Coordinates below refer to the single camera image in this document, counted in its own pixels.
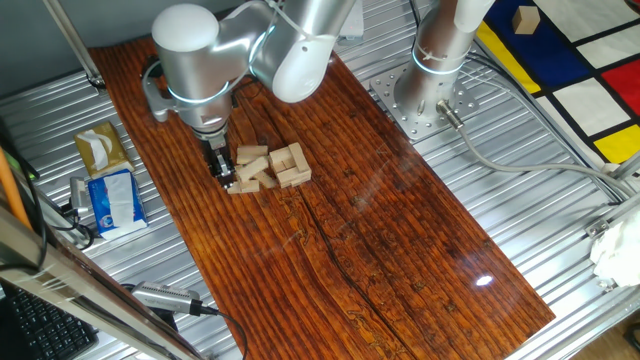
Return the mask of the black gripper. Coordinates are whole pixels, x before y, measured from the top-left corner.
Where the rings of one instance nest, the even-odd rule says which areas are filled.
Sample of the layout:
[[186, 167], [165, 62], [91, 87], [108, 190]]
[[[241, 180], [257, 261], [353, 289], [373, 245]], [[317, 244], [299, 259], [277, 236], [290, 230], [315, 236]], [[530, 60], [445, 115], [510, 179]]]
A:
[[216, 177], [223, 188], [230, 188], [234, 182], [235, 167], [227, 149], [227, 131], [200, 132], [199, 140], [211, 176]]

